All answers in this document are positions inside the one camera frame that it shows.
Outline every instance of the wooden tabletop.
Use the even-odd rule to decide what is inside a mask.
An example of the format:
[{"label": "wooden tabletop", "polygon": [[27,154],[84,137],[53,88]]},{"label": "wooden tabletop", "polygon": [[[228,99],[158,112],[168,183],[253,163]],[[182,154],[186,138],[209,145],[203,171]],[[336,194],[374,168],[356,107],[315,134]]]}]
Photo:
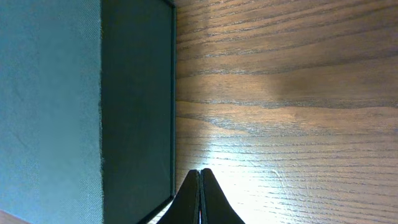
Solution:
[{"label": "wooden tabletop", "polygon": [[177,185],[246,223],[398,223],[398,2],[178,0]]}]

